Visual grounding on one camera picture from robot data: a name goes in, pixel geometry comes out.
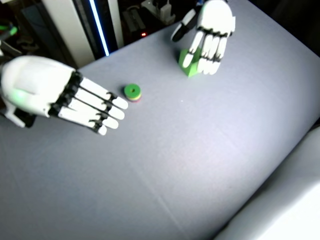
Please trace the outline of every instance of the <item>robotic hand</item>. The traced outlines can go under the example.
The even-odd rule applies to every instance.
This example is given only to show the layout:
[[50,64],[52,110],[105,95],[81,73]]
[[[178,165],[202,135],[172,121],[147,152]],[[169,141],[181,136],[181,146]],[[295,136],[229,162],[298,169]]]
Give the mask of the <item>robotic hand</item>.
[[199,0],[195,9],[189,11],[180,25],[174,31],[171,39],[179,41],[187,32],[197,25],[196,35],[191,48],[183,61],[187,68],[194,57],[202,39],[201,57],[197,70],[199,73],[215,74],[224,57],[227,40],[236,28],[236,17],[228,5],[227,0]]
[[128,102],[72,67],[39,56],[19,56],[1,68],[6,118],[24,128],[37,115],[58,117],[105,135],[118,128]]

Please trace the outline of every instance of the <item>stacked rings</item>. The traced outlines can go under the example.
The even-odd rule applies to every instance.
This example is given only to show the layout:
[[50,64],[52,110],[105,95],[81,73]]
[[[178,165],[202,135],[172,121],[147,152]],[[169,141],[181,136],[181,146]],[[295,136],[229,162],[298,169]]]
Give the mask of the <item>stacked rings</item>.
[[129,84],[124,88],[125,97],[131,102],[138,102],[141,98],[141,89],[137,84]]

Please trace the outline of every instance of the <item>green block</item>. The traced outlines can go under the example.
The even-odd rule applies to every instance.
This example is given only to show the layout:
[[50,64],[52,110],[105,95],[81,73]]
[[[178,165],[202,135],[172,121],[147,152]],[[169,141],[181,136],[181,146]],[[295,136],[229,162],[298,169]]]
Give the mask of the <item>green block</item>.
[[198,48],[195,51],[195,54],[193,56],[191,64],[188,67],[184,68],[183,63],[184,63],[186,55],[188,54],[188,51],[189,51],[188,49],[183,49],[180,52],[179,66],[183,70],[183,72],[190,78],[190,77],[198,74],[197,68],[198,68],[198,62],[199,62],[200,55],[201,55],[201,48]]

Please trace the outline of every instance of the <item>gray table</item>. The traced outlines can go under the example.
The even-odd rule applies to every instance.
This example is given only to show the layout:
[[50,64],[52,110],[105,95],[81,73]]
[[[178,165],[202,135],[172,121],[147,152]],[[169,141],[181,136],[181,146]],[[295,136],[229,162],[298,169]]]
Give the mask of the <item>gray table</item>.
[[246,0],[219,72],[185,77],[164,29],[81,71],[121,94],[141,86],[102,137],[38,118],[0,118],[0,239],[206,240],[320,116],[320,59]]

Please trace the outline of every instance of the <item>blue light strip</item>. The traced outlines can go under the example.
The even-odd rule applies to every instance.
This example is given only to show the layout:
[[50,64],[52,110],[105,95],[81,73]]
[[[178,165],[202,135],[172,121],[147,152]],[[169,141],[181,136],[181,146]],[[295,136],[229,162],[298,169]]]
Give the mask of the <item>blue light strip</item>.
[[105,39],[105,36],[104,36],[104,31],[102,31],[102,27],[101,27],[101,23],[100,23],[100,20],[99,20],[99,16],[98,16],[95,0],[89,0],[89,1],[90,1],[90,5],[91,5],[92,12],[93,12],[95,23],[96,23],[96,26],[97,26],[98,31],[99,31],[99,35],[100,35],[100,38],[101,38],[101,42],[102,42],[102,46],[103,46],[105,55],[109,56],[107,42],[106,42],[106,39]]

